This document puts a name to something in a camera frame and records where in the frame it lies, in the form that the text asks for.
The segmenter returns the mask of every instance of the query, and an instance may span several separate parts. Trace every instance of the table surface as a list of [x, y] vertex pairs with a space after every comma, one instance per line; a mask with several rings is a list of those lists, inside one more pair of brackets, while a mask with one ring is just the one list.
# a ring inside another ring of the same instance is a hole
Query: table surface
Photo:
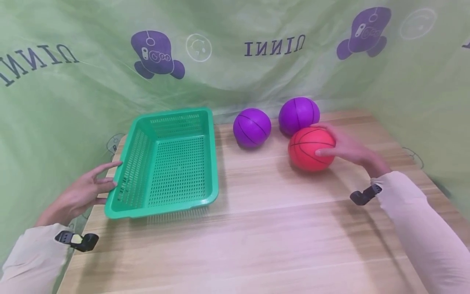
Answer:
[[[470, 245], [467, 221], [370, 113], [326, 113], [322, 120], [407, 174]], [[231, 125], [215, 130], [217, 200], [141, 219], [109, 220], [103, 206], [94, 207], [85, 233], [100, 240], [94, 251], [75, 252], [59, 293], [426, 292], [377, 199], [365, 207], [349, 200], [369, 185], [360, 167], [335, 159], [316, 174], [291, 168], [289, 140], [276, 120], [256, 151], [237, 146]]]

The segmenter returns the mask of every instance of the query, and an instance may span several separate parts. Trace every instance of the red ball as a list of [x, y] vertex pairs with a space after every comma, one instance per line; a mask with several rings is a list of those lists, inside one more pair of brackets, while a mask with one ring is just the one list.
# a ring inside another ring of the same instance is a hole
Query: red ball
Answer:
[[317, 172], [328, 168], [335, 157], [316, 156], [315, 151], [335, 146], [336, 141], [327, 130], [306, 127], [292, 136], [288, 151], [290, 160], [295, 166], [308, 172]]

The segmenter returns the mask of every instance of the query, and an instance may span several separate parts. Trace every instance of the purple ball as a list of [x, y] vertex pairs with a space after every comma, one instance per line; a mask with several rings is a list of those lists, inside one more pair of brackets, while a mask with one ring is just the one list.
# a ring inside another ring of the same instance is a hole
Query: purple ball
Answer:
[[279, 128], [289, 136], [320, 121], [320, 109], [307, 97], [295, 97], [286, 102], [279, 112]]
[[259, 109], [248, 108], [234, 121], [234, 135], [238, 144], [244, 148], [256, 148], [271, 134], [271, 120]]

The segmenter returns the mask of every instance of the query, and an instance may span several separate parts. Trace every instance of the person's left hand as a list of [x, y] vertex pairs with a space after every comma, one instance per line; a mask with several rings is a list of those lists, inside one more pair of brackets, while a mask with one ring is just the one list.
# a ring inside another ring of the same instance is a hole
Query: person's left hand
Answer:
[[120, 166], [122, 161], [102, 164], [83, 174], [70, 185], [39, 217], [36, 227], [60, 223], [68, 226], [72, 219], [95, 204], [105, 204], [106, 198], [98, 194], [108, 193], [116, 187], [113, 178], [97, 179], [102, 172]]

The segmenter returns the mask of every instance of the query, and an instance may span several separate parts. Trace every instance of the hand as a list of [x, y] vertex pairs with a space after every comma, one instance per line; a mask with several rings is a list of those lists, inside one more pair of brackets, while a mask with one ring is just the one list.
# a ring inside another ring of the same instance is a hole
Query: hand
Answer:
[[335, 148], [319, 149], [315, 152], [316, 156], [338, 156], [364, 167], [371, 178], [377, 178], [391, 172], [387, 163], [380, 155], [336, 127], [327, 123], [318, 123], [312, 126], [326, 129], [336, 141]]
[[70, 185], [39, 217], [36, 227], [60, 223], [68, 226], [72, 219], [96, 204], [105, 204], [106, 198], [98, 194], [108, 193], [116, 187], [113, 178], [97, 179], [102, 172], [117, 167], [122, 161], [100, 165], [82, 175]]

